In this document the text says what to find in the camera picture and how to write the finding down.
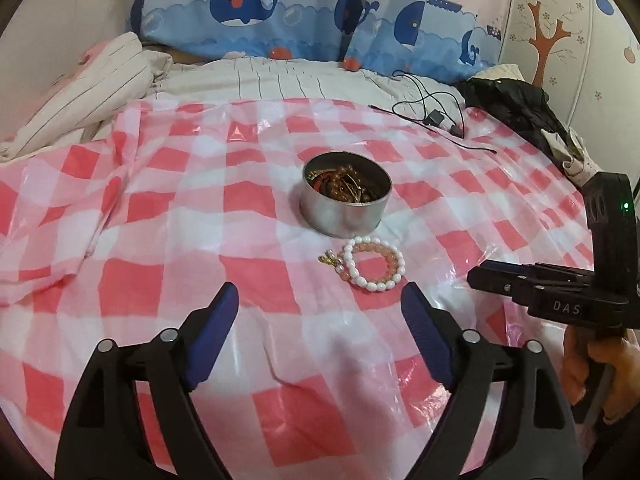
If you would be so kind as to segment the person right hand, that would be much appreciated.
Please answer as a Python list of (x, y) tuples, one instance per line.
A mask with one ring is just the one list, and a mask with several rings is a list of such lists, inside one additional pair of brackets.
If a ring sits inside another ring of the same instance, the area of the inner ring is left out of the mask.
[(560, 382), (571, 406), (584, 402), (605, 381), (600, 411), (620, 422), (639, 405), (639, 341), (633, 330), (621, 337), (591, 339), (583, 347), (576, 326), (564, 332)]

